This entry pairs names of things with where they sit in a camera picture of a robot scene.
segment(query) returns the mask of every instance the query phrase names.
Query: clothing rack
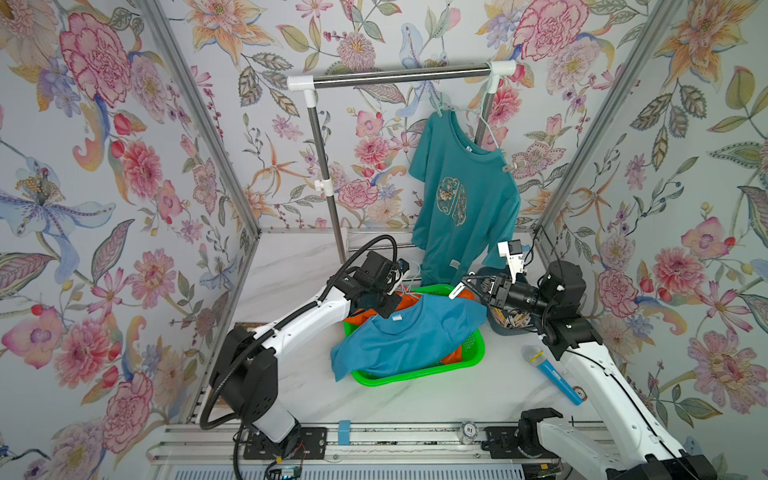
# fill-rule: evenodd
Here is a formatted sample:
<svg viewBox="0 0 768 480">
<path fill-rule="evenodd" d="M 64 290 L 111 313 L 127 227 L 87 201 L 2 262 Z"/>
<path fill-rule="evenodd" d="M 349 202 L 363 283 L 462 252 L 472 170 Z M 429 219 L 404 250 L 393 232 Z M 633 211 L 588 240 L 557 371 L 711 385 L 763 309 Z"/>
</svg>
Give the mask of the clothing rack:
<svg viewBox="0 0 768 480">
<path fill-rule="evenodd" d="M 323 130 L 320 127 L 320 121 L 317 116 L 317 90 L 319 88 L 336 87 L 354 87 L 356 85 L 370 85 L 383 83 L 402 83 L 406 81 L 429 81 L 443 80 L 448 78 L 467 78 L 467 77 L 491 77 L 488 88 L 483 98 L 483 119 L 488 120 L 493 105 L 493 97 L 498 90 L 498 83 L 502 77 L 510 76 L 515 73 L 516 63 L 514 60 L 490 61 L 480 65 L 460 65 L 457 67 L 434 67 L 434 68 L 414 68 L 412 70 L 398 71 L 372 71 L 366 73 L 352 73 L 339 75 L 324 75 L 315 77 L 313 75 L 299 75 L 288 77 L 288 88 L 291 91 L 303 91 L 304 101 L 310 116 L 310 126 L 317 149 L 317 163 L 320 165 L 322 180 L 315 181 L 315 189 L 322 191 L 326 195 L 328 211 L 331 216 L 331 225 L 333 235 L 336 239 L 336 248 L 339 251 L 339 259 L 342 263 L 346 261 L 346 248 L 339 224 L 339 213 L 336 210 L 336 198 L 333 192 L 333 182 L 328 171 L 328 160 L 326 157 L 325 144 L 323 143 Z M 480 144 L 485 136 L 485 122 L 481 121 L 478 125 L 475 135 L 475 144 Z"/>
</svg>

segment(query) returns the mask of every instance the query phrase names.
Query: t-shirt print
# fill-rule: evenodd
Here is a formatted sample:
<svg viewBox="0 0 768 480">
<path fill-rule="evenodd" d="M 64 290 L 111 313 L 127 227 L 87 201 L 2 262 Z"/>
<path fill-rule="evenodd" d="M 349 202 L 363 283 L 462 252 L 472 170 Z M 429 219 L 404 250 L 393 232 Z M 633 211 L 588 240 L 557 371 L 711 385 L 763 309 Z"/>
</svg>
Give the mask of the t-shirt print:
<svg viewBox="0 0 768 480">
<path fill-rule="evenodd" d="M 467 220 L 467 190 L 458 178 L 445 177 L 437 187 L 437 208 L 457 227 Z"/>
</svg>

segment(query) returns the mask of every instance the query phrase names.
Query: orange cloth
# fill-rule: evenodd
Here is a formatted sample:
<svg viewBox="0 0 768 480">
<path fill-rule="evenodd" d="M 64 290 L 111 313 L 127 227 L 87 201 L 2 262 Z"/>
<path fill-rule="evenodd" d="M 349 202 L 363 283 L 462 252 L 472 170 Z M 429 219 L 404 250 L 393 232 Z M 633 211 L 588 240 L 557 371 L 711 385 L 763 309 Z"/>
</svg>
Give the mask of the orange cloth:
<svg viewBox="0 0 768 480">
<path fill-rule="evenodd" d="M 419 293 L 410 293 L 408 295 L 400 295 L 402 297 L 402 300 L 400 300 L 400 304 L 397 306 L 395 311 L 403 310 L 408 308 L 409 306 L 414 306 L 416 303 L 421 299 L 421 294 Z M 470 292 L 467 289 L 464 289 L 460 292 L 458 295 L 459 298 L 466 298 L 469 300 L 474 301 L 475 296 L 472 295 L 472 292 Z M 370 309 L 366 310 L 363 313 L 360 313 L 359 315 L 355 316 L 349 316 L 344 319 L 345 322 L 351 323 L 353 325 L 361 326 L 364 324 L 369 318 L 372 316 L 378 315 L 375 310 Z M 450 355 L 446 356 L 444 359 L 440 360 L 444 365 L 449 365 L 451 363 L 459 363 L 462 361 L 462 346 L 459 345 L 458 348 L 451 353 Z"/>
</svg>

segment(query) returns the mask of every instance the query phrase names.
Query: metal rod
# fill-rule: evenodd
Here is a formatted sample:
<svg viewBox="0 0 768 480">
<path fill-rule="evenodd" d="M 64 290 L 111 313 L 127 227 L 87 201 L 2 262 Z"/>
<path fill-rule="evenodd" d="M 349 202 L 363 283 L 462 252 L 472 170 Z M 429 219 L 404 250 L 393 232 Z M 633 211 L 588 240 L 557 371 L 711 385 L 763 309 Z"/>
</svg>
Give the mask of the metal rod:
<svg viewBox="0 0 768 480">
<path fill-rule="evenodd" d="M 491 108 L 493 108 L 493 98 L 496 94 L 485 94 L 485 98 L 482 101 L 482 117 L 485 121 L 488 121 L 488 117 L 491 115 Z M 475 145 L 482 148 L 482 139 L 485 136 L 486 130 L 485 122 L 480 120 L 478 122 L 478 131 L 475 134 Z"/>
<path fill-rule="evenodd" d="M 320 129 L 320 120 L 317 117 L 317 108 L 307 108 L 310 115 L 310 125 L 312 126 L 312 136 L 315 137 L 315 147 L 317 148 L 317 163 L 320 165 L 320 174 L 323 180 L 331 178 L 328 171 L 328 160 L 326 159 L 326 147 L 323 144 L 323 131 Z M 336 238 L 336 249 L 339 250 L 339 260 L 346 262 L 346 251 L 344 250 L 344 238 L 341 235 L 341 225 L 339 224 L 339 212 L 336 211 L 336 198 L 333 195 L 326 195 L 328 202 L 328 212 L 331 215 L 331 225 L 333 226 L 333 236 Z"/>
<path fill-rule="evenodd" d="M 313 79 L 315 88 L 352 87 L 402 81 L 442 80 L 446 78 L 487 77 L 491 69 L 486 64 L 458 67 L 419 68 L 418 70 L 371 71 L 366 73 L 325 75 Z"/>
</svg>

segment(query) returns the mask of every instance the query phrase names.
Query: teal t-shirt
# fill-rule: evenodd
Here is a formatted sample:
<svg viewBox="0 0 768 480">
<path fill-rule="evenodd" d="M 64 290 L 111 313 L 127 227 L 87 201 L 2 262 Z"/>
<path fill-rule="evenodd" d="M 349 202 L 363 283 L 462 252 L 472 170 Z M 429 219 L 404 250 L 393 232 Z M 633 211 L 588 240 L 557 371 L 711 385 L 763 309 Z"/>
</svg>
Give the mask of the teal t-shirt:
<svg viewBox="0 0 768 480">
<path fill-rule="evenodd" d="M 457 284 L 486 247 L 484 265 L 506 264 L 496 244 L 512 239 L 520 193 L 505 165 L 500 150 L 483 150 L 467 138 L 455 112 L 429 117 L 409 168 L 424 182 L 413 228 L 413 243 L 426 251 L 422 285 Z"/>
</svg>

